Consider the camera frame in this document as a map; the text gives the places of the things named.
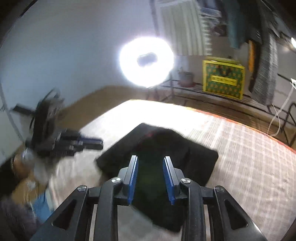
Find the person's left hand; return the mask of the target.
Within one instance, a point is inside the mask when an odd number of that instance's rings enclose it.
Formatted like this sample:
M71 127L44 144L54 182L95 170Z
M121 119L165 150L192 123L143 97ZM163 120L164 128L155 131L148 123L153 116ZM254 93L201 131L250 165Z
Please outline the person's left hand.
M15 155L11 160L11 169L18 180L28 178L32 173L34 179L42 185L48 184L51 176L51 167L47 165L46 160L29 148Z

